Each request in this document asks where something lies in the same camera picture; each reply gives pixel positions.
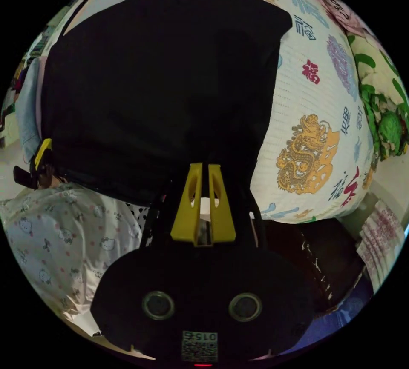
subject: white wall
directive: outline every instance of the white wall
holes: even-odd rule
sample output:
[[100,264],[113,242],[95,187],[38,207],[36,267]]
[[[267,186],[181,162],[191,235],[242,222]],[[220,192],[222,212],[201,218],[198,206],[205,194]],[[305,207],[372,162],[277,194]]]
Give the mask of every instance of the white wall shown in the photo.
[[24,170],[28,170],[28,164],[24,163],[23,151],[20,140],[0,149],[0,200],[12,199],[19,194],[24,187],[14,182],[13,168],[17,165]]

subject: dark brown object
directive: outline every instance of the dark brown object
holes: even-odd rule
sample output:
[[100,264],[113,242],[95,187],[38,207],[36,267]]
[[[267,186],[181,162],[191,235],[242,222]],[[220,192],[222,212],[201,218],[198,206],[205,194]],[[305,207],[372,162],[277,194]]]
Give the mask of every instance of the dark brown object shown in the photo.
[[265,220],[268,249],[292,262],[309,281],[316,315],[337,309],[365,264],[355,241],[336,219],[284,224]]

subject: golden dragon print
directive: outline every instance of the golden dragon print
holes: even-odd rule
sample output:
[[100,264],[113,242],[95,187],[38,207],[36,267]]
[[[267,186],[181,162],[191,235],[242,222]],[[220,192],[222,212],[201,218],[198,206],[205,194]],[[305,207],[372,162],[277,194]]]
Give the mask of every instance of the golden dragon print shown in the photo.
[[290,193],[316,193],[332,173],[340,132],[329,123],[318,122],[317,115],[304,115],[292,128],[293,136],[277,158],[277,184]]

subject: light blue cloth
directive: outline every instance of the light blue cloth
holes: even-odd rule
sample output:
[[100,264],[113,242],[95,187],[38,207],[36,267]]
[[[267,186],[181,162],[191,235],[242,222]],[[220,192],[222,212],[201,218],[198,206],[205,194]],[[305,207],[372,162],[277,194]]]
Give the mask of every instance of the light blue cloth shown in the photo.
[[35,119],[39,68],[39,59],[35,58],[27,70],[23,87],[15,103],[20,143],[26,162],[32,159],[41,143]]

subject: printed pillowcase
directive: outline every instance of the printed pillowcase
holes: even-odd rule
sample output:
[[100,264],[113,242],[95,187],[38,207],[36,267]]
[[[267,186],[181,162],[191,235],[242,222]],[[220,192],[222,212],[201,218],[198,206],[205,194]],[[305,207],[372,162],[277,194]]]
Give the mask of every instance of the printed pillowcase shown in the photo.
[[70,183],[3,202],[0,216],[27,280],[69,321],[89,311],[106,269],[141,240],[125,203]]

